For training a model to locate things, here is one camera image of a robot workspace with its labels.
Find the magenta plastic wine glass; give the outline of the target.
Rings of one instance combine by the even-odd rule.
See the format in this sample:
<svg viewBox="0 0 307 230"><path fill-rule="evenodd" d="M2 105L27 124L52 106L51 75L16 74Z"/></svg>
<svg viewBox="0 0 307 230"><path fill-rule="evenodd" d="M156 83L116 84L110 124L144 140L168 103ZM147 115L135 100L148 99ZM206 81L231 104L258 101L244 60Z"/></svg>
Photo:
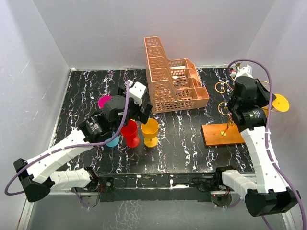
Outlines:
<svg viewBox="0 0 307 230"><path fill-rule="evenodd" d="M108 102L110 99L112 98L112 96L110 95L105 95L105 96L102 96L99 100L98 100L98 106L100 109L102 109L104 107L104 104L106 102Z"/></svg>

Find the yellow plastic wine glass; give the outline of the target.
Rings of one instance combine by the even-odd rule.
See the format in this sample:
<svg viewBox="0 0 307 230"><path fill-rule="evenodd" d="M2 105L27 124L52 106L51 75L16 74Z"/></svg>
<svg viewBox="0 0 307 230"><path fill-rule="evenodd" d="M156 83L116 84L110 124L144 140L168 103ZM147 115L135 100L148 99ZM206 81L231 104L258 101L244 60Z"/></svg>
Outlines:
<svg viewBox="0 0 307 230"><path fill-rule="evenodd" d="M273 94L271 112L287 112L290 109L288 100L281 94Z"/></svg>

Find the blue plastic wine glass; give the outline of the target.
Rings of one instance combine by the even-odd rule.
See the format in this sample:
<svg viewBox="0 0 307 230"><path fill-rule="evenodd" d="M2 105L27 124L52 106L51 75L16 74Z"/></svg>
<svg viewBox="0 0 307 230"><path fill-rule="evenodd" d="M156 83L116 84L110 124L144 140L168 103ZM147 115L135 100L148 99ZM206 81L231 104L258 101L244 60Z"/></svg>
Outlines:
<svg viewBox="0 0 307 230"><path fill-rule="evenodd" d="M106 145L110 148L117 146L119 143L119 137L115 137L112 141L111 138L106 140Z"/></svg>

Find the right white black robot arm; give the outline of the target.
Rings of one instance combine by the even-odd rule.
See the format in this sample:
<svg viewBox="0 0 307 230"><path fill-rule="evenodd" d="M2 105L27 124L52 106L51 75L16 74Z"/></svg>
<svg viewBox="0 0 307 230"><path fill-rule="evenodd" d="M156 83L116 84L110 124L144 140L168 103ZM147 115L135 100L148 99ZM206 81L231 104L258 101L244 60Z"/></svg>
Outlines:
<svg viewBox="0 0 307 230"><path fill-rule="evenodd" d="M297 192L277 172L269 132L268 116L263 107L270 104L272 94L258 79L237 77L228 109L248 148L255 170L252 182L233 166L219 167L214 172L214 186L219 190L230 188L244 200L254 217L286 213L298 201Z"/></svg>

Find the orange yellow wine glass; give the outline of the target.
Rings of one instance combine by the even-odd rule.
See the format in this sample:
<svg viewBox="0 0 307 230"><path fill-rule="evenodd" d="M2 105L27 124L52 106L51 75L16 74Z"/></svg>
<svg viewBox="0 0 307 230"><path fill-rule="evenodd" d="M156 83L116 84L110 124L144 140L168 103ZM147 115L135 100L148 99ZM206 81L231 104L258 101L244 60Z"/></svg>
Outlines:
<svg viewBox="0 0 307 230"><path fill-rule="evenodd" d="M157 120L149 118L146 124L141 123L141 131L144 136L145 146L153 148L158 144L159 124Z"/></svg>

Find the red plastic wine glass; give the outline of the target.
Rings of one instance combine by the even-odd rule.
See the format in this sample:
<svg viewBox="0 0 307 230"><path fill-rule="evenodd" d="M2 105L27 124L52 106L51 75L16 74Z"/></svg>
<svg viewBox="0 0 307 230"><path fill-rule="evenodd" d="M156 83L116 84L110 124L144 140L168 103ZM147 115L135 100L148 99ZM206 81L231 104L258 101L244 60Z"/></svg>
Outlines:
<svg viewBox="0 0 307 230"><path fill-rule="evenodd" d="M131 119L126 126L122 127L120 132L128 147L135 148L139 145L138 125L134 120Z"/></svg>

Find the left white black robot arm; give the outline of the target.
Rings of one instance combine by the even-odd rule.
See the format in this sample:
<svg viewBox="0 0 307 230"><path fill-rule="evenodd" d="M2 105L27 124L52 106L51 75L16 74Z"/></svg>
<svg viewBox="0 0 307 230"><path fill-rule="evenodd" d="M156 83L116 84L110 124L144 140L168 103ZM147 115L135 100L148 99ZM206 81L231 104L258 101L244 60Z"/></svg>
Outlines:
<svg viewBox="0 0 307 230"><path fill-rule="evenodd" d="M148 102L145 110L141 109L146 91L145 85L128 80L125 86L118 88L117 95L111 96L102 108L81 122L62 141L36 157L16 160L13 164L16 177L27 200L33 203L51 191L69 188L89 192L101 188L102 183L92 167L72 171L59 171L59 168L95 146L108 145L130 120L145 124L153 108L153 104Z"/></svg>

